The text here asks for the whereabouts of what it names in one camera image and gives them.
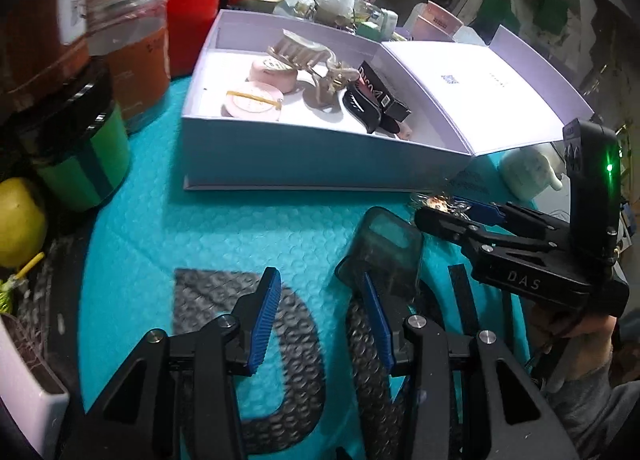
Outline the person right hand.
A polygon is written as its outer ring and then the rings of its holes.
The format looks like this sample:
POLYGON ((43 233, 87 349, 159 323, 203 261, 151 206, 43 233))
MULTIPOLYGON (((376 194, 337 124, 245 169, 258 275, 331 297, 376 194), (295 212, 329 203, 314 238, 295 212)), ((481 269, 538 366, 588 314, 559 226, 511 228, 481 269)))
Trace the person right hand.
POLYGON ((588 315, 568 334, 568 344, 546 386, 557 393, 566 382, 581 379, 606 366, 612 357, 612 335, 617 318, 588 315))

